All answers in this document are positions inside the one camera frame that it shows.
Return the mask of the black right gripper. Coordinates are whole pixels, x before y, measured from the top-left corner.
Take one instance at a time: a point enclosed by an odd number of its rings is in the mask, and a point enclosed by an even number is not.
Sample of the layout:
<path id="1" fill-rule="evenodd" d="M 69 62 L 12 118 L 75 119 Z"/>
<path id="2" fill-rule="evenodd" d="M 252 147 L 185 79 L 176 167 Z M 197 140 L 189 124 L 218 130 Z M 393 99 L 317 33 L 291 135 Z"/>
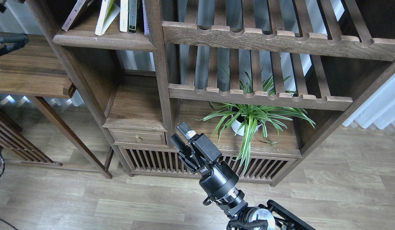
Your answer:
<path id="1" fill-rule="evenodd" d="M 239 191 L 235 185 L 237 175 L 224 161 L 219 162 L 221 152 L 205 134 L 197 134 L 186 122 L 177 126 L 177 130 L 188 140 L 184 143 L 178 134 L 170 137 L 179 151 L 179 158 L 195 174 L 201 176 L 199 185 L 207 193 L 209 199 L 235 199 Z"/>

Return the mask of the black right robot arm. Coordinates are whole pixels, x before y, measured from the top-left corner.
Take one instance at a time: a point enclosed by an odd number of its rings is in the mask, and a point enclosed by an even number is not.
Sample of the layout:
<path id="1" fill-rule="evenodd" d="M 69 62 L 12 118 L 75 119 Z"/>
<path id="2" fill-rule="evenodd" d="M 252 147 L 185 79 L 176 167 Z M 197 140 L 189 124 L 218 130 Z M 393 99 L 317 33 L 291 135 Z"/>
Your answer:
<path id="1" fill-rule="evenodd" d="M 236 188 L 237 174 L 224 161 L 222 153 L 205 134 L 197 134 L 185 122 L 177 126 L 188 140 L 185 144 L 178 134 L 171 141 L 179 151 L 179 159 L 191 173 L 201 176 L 199 185 L 207 193 L 204 205 L 215 202 L 229 218 L 226 229 L 237 230 L 311 230 L 312 226 L 286 210 L 273 200 L 267 205 L 250 207 L 244 192 Z"/>

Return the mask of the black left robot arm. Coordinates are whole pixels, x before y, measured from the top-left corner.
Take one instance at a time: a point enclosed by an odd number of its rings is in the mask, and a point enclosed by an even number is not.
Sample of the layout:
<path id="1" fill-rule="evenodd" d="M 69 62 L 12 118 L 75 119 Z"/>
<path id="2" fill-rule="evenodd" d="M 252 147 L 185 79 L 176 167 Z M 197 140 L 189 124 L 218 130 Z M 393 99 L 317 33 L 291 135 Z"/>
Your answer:
<path id="1" fill-rule="evenodd" d="M 23 48 L 28 42 L 28 36 L 24 33 L 0 35 L 0 56 Z"/>

